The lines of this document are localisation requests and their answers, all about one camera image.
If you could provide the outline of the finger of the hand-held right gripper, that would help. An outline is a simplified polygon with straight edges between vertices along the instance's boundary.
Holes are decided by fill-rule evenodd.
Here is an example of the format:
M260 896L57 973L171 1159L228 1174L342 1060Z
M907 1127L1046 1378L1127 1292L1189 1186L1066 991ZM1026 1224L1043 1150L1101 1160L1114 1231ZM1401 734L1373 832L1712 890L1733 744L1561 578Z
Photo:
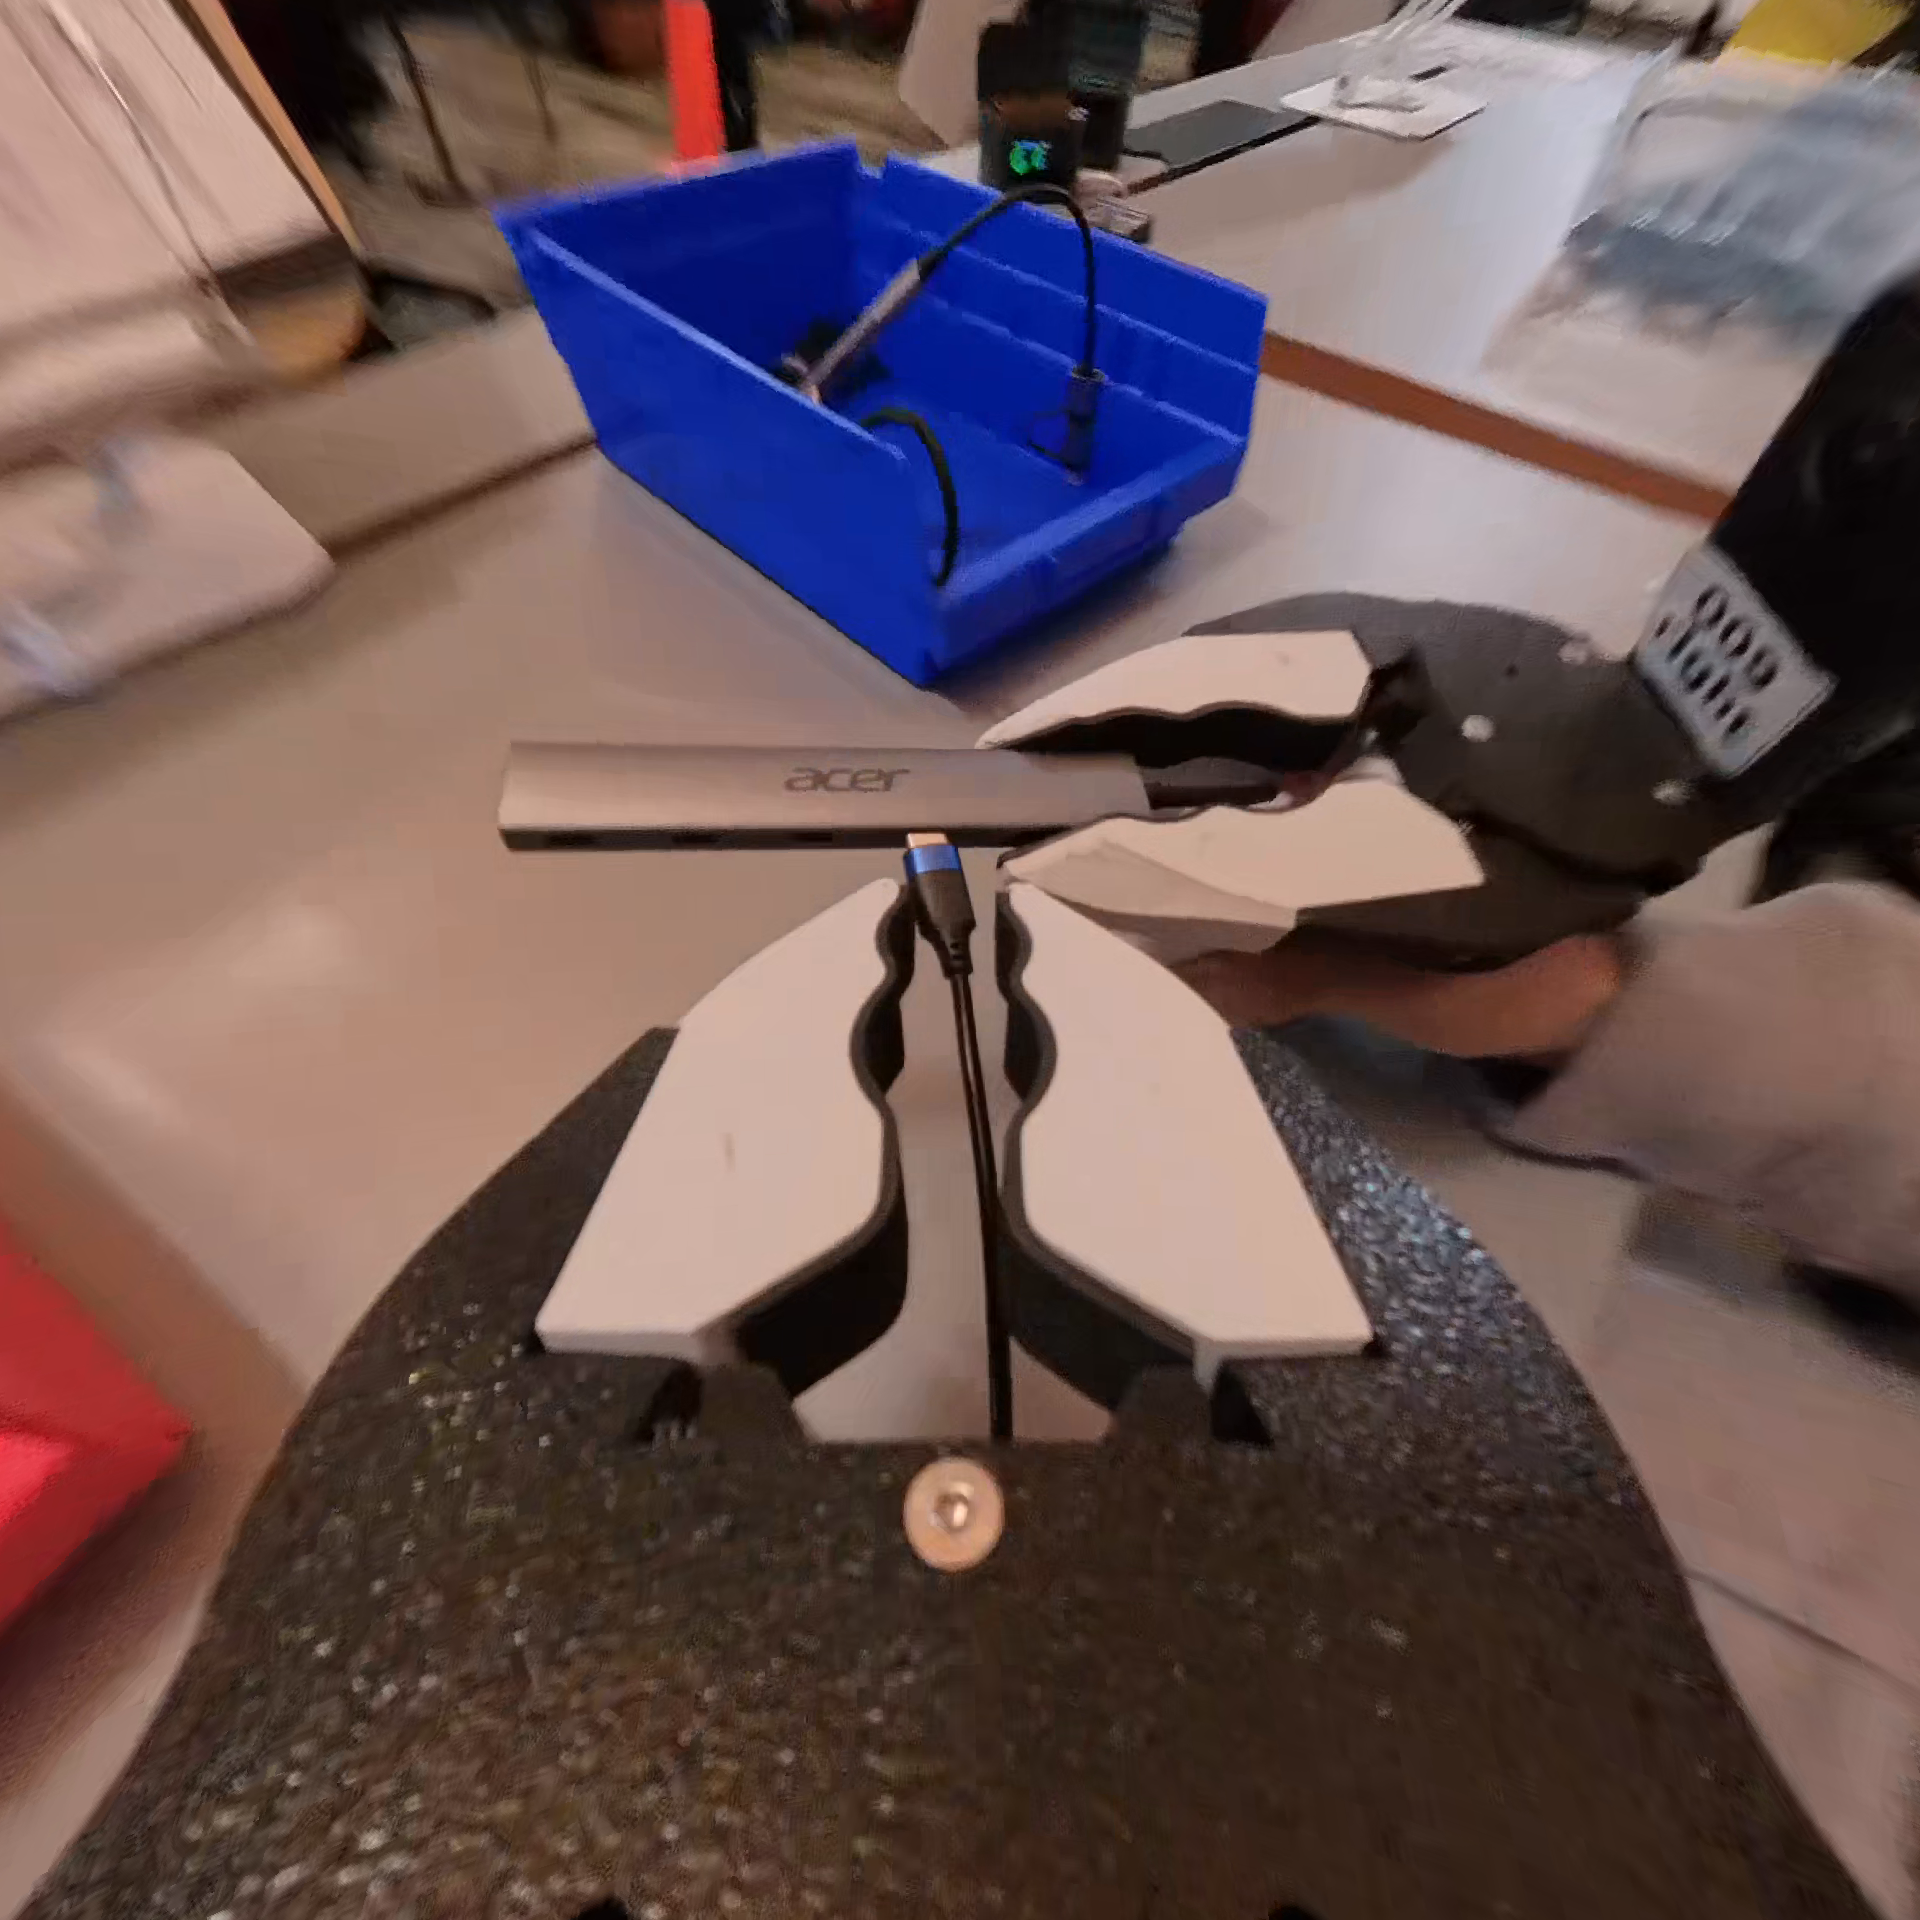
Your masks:
M1283 766L1343 734L1373 689L1353 631L1188 631L1053 685L997 717L983 751Z
M1308 806L1097 823L1004 858L1156 962L1272 949L1316 908L1481 890L1473 839L1401 779L1334 779Z

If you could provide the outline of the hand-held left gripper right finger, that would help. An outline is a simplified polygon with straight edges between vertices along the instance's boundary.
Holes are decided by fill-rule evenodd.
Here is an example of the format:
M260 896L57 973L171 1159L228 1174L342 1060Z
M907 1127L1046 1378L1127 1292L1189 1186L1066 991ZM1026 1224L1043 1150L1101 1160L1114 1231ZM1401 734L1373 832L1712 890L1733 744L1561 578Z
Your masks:
M1156 956L1006 882L997 896L1004 1289L1014 1345L1097 1408L1177 1368L1338 1359L1365 1305L1233 1028Z

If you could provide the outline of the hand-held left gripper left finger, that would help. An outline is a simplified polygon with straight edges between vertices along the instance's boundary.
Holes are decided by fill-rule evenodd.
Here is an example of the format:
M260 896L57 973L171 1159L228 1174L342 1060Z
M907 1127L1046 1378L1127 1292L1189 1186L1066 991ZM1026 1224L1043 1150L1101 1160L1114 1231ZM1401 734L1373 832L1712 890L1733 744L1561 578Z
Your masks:
M907 1305L910 901L877 875L815 914L673 1032L570 1241L551 1354L765 1368L785 1398L866 1354Z

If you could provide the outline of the grey USB hub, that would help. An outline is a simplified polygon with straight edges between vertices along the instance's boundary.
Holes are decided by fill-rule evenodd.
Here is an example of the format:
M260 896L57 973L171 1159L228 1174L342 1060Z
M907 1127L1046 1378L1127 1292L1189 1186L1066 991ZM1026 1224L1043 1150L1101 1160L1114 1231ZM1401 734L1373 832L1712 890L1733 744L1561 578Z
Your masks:
M1101 823L1274 806L1244 757L1038 757L1006 744L540 744L505 751L496 832L521 857L610 849L1032 849Z

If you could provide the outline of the person's right forearm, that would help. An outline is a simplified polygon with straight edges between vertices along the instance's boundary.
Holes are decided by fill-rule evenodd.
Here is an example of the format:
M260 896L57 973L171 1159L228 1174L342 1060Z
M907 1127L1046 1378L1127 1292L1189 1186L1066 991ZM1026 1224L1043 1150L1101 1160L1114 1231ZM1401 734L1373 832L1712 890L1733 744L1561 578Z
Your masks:
M1914 901L1811 882L1640 929L1616 995L1500 1115L1500 1141L1715 1200L1793 1262L1914 1313Z

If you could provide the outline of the person's right hand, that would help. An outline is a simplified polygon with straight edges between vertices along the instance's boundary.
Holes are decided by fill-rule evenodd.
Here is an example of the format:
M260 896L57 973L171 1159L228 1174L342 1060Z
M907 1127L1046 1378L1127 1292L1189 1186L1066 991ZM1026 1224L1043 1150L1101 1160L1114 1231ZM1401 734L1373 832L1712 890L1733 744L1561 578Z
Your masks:
M1561 1064L1630 982L1630 938L1574 932L1500 969L1421 969L1387 946L1298 929L1267 949L1175 969L1233 1028L1357 1021L1450 1060Z

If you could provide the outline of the clear plastic bag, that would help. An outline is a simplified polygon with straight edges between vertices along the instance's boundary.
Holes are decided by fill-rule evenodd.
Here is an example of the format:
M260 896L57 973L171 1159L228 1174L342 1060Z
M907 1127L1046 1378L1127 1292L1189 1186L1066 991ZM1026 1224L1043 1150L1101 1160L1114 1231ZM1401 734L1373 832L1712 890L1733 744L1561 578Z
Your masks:
M1818 358L1914 259L1914 71L1653 60L1481 366L1552 381L1552 358L1601 369L1630 347Z

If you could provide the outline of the blue plastic bin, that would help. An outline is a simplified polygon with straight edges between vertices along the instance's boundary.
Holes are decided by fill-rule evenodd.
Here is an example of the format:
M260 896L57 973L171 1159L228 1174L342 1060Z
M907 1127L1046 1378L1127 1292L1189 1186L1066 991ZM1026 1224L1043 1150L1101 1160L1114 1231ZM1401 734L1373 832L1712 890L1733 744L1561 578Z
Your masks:
M1267 297L1101 243L1097 472L1046 450L1081 243L1006 208L807 402L828 347L987 180L853 145L512 201L496 226L597 450L907 685L939 685L1151 566L1236 490Z

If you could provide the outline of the black device with display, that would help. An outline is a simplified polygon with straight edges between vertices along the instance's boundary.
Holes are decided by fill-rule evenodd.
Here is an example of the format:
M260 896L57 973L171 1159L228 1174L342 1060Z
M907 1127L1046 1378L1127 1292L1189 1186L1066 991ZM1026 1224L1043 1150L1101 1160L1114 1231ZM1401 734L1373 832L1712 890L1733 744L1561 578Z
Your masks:
M987 22L976 47L983 180L1079 188L1115 170L1138 85L1148 5L1136 0L1026 0Z

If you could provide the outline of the clear plastic sleeve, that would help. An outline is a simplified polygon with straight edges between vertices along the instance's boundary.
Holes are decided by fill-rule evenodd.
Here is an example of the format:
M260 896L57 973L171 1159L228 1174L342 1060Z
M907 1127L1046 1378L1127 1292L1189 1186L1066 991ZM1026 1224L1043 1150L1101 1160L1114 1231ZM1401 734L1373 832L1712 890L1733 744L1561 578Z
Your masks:
M1283 97L1308 123L1365 130L1393 145L1444 134L1488 113L1488 92L1461 79L1453 60L1432 60L1444 47L1444 14L1401 14L1373 36L1338 38L1334 71Z

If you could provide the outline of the red plastic bin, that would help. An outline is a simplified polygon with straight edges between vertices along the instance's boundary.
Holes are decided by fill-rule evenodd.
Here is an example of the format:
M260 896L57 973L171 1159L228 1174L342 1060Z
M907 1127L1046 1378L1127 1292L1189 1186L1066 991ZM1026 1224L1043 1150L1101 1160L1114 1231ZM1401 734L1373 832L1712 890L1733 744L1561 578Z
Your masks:
M0 1624L14 1632L159 1478L195 1424L0 1231Z

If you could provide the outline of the yellow item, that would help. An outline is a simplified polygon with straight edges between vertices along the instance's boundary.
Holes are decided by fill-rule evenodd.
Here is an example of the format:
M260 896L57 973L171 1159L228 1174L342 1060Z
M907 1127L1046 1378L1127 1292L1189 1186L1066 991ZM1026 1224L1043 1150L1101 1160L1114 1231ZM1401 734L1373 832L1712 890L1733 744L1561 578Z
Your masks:
M1914 0L1753 0L1739 14L1719 58L1771 60L1914 60Z

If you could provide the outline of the orange cone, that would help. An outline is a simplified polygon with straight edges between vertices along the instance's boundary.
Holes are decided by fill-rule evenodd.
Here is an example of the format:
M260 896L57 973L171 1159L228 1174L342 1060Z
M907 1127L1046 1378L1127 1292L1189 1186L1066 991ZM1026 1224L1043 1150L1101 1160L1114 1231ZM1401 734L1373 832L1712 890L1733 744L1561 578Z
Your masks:
M726 79L715 58L708 0L661 0L661 58L673 97L673 155L678 165L726 162Z

